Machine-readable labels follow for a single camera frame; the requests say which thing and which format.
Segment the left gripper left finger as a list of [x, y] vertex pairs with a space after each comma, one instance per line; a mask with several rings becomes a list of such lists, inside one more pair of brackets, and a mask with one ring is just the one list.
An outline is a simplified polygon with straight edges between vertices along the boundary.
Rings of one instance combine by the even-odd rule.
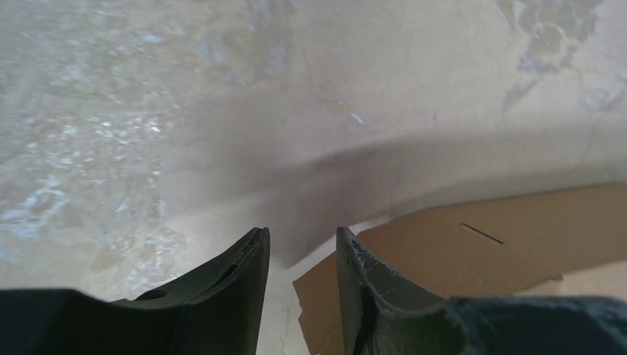
[[68, 288], [1, 292], [3, 354], [255, 354], [270, 233], [254, 228], [134, 300]]

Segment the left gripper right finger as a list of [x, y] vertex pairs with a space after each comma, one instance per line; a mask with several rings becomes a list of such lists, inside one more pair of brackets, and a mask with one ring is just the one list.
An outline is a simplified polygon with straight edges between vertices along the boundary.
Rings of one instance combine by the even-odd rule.
[[626, 303], [611, 297], [443, 298], [336, 232], [346, 354], [624, 354]]

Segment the brown cardboard box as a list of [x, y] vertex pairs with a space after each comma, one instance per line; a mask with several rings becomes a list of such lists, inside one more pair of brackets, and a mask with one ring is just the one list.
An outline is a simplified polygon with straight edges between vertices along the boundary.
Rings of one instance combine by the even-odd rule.
[[[417, 285], [453, 297], [611, 297], [565, 276], [626, 260], [626, 185], [613, 183], [443, 206], [355, 234]], [[346, 354], [335, 252], [294, 282], [311, 354]]]

